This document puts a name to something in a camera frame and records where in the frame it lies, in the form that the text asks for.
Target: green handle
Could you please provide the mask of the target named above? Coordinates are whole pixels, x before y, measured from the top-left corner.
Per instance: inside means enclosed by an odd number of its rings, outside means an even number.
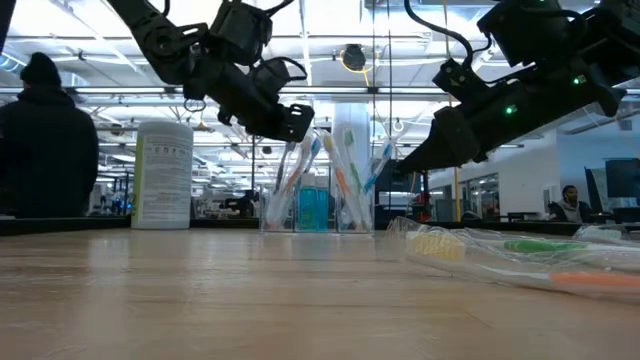
[[[586,244],[544,242],[535,240],[510,240],[504,242],[504,248],[520,253],[536,253],[546,251],[569,251],[586,249]]]

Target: person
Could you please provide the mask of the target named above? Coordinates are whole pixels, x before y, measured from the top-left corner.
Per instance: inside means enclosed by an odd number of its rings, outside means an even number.
[[[98,174],[93,120],[45,54],[33,54],[20,78],[18,101],[0,108],[0,208],[22,218],[82,216]]]
[[[591,221],[591,208],[578,200],[578,189],[567,185],[562,189],[562,200],[549,204],[552,221],[586,223]]]

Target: table surface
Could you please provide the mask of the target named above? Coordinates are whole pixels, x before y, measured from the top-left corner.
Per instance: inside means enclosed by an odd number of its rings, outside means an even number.
[[[0,238],[4,359],[638,359],[640,306],[480,283],[360,236]]]

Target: spherical camera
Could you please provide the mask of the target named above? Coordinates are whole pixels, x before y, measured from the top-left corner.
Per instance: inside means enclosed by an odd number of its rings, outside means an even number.
[[[362,48],[358,44],[349,44],[342,55],[344,66],[352,71],[361,71],[367,59],[364,57]]]

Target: black hoodie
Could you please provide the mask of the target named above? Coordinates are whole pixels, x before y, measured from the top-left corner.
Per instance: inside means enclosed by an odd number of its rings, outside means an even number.
[[[19,217],[83,215],[98,173],[98,136],[62,89],[33,86],[0,108],[0,142],[0,207]]]

